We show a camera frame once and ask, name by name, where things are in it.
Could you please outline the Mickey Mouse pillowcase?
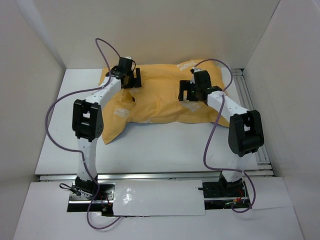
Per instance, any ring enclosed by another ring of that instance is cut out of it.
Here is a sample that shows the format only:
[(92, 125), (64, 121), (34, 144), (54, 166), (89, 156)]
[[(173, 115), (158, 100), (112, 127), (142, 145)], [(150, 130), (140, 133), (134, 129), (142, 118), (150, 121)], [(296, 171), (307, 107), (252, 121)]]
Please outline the Mickey Mouse pillowcase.
[(111, 143), (125, 129), (127, 123), (187, 124), (210, 123), (228, 127), (218, 111), (201, 101), (178, 100), (180, 81), (190, 80), (191, 68), (200, 64), (208, 71), (212, 86), (224, 88), (221, 69), (211, 61), (193, 59), (179, 64), (139, 65), (141, 87), (122, 89), (106, 104), (102, 111), (103, 142)]

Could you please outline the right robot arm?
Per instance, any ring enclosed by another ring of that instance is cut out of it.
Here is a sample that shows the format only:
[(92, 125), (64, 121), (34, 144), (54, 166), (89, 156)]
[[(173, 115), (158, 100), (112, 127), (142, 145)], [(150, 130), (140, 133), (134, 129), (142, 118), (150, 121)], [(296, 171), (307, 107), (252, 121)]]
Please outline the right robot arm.
[[(179, 82), (178, 100), (182, 101), (184, 92), (187, 92), (188, 101), (203, 102), (218, 111), (205, 145), (203, 164), (209, 170), (220, 172), (218, 190), (223, 196), (229, 197), (242, 185), (242, 176), (250, 155), (264, 145), (261, 115), (257, 110), (248, 110), (237, 104), (219, 86), (212, 86), (208, 71), (193, 67), (190, 72), (192, 80)], [(207, 152), (220, 118), (229, 123), (227, 142), (235, 156), (235, 162), (231, 167), (217, 168), (207, 164)]]

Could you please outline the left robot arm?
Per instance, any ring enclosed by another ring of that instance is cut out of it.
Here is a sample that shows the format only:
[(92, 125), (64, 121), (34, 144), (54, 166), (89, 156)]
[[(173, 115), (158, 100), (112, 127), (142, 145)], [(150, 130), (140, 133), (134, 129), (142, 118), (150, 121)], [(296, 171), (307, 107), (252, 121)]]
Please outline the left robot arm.
[(79, 153), (75, 188), (88, 200), (100, 191), (96, 169), (98, 138), (104, 130), (103, 108), (122, 89), (142, 86), (140, 69), (130, 56), (120, 57), (118, 64), (106, 73), (103, 82), (85, 99), (73, 103), (72, 130), (77, 138)]

